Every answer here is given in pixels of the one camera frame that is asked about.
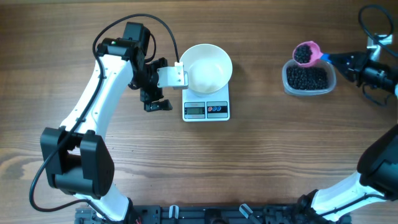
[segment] scoop filled with black beans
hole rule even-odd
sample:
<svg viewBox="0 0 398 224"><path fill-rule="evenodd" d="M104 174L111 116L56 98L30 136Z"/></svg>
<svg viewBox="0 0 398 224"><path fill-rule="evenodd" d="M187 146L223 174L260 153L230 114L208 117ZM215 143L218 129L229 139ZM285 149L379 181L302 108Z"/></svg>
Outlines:
<svg viewBox="0 0 398 224"><path fill-rule="evenodd" d="M312 51L310 46L303 44L296 48L294 52L294 60L298 63L309 63L311 60Z"/></svg>
<svg viewBox="0 0 398 224"><path fill-rule="evenodd" d="M317 67L288 67L287 82L296 90L323 90L329 87L326 70Z"/></svg>

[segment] bowl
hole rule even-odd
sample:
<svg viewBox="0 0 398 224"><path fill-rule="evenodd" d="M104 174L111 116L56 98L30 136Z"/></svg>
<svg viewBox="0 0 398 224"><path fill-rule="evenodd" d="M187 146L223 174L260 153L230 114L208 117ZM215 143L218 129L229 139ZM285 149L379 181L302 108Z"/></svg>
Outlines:
<svg viewBox="0 0 398 224"><path fill-rule="evenodd" d="M315 95L321 95L321 94L326 94L331 92L335 87L336 87L336 73L335 73L335 68L333 68L333 65L330 63L324 61L324 60L318 60L314 67L318 68L324 68L327 73L328 77L328 88L323 89L323 90L296 90L293 89L288 81L287 81L287 68L294 66L294 65L299 65L295 60L289 60L286 62L282 69L282 81L284 83L284 88L285 88L285 93L293 96L315 96Z"/></svg>
<svg viewBox="0 0 398 224"><path fill-rule="evenodd" d="M210 95L223 88L232 76L232 61L221 48L199 44L181 56L188 72L188 89L197 95Z"/></svg>

